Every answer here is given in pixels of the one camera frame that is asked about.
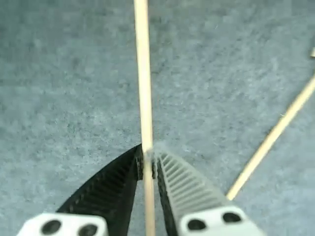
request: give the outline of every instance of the gripper jaw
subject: gripper jaw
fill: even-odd
[[[265,235],[185,160],[160,150],[153,156],[169,236]]]

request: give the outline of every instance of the wooden dowel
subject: wooden dowel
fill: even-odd
[[[267,152],[270,150],[274,142],[277,138],[283,133],[284,129],[289,125],[289,123],[293,120],[297,112],[303,107],[303,105],[307,102],[307,100],[311,97],[312,93],[315,90],[315,74],[309,81],[309,83],[305,86],[302,92],[297,96],[295,101],[290,105],[285,115],[279,120],[278,124],[271,130],[271,132],[267,135],[261,146],[252,156],[248,164],[245,166],[241,174],[236,179],[235,183],[227,193],[227,198],[232,200],[235,198],[237,193],[243,187],[245,182],[254,172],[256,167],[265,157]]]
[[[143,180],[145,191],[146,236],[155,236],[155,205],[152,164],[147,155],[153,147],[150,44],[147,0],[134,0],[135,31],[138,61]]]

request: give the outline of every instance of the wooden stick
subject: wooden stick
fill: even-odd
[[[315,74],[305,86],[302,92],[297,96],[295,101],[290,105],[285,115],[279,120],[278,124],[271,130],[267,135],[261,146],[252,156],[248,164],[245,166],[241,174],[236,179],[235,183],[227,193],[227,198],[232,200],[235,198],[237,193],[243,187],[245,182],[248,180],[250,175],[254,172],[256,167],[259,165],[261,160],[265,157],[267,152],[270,150],[277,138],[283,133],[284,129],[293,120],[297,112],[303,107],[307,100],[311,97],[315,90]]]
[[[138,61],[141,140],[143,152],[146,236],[155,236],[155,205],[152,162],[147,155],[148,151],[150,151],[153,147],[150,44],[147,0],[134,0],[134,15]]]

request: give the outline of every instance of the mounting hole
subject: mounting hole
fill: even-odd
[[[61,222],[59,220],[50,220],[44,224],[41,231],[44,235],[53,235],[61,227]]]
[[[79,236],[93,236],[97,232],[97,226],[88,224],[83,226],[79,231]]]
[[[225,223],[231,223],[231,222],[240,222],[242,219],[240,218],[239,215],[232,213],[232,212],[227,212],[223,215],[223,220]]]
[[[194,231],[203,230],[206,228],[205,222],[203,222],[202,220],[197,220],[197,219],[190,220],[187,226],[188,226],[188,229],[194,230]]]

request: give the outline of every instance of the gray carpet floor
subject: gray carpet floor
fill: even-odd
[[[150,1],[155,140],[226,192],[313,73],[314,12],[314,0]],[[140,142],[133,19],[131,0],[0,0],[2,236]],[[314,119],[315,96],[235,200],[268,235],[314,235]],[[145,234],[142,192],[129,236]]]

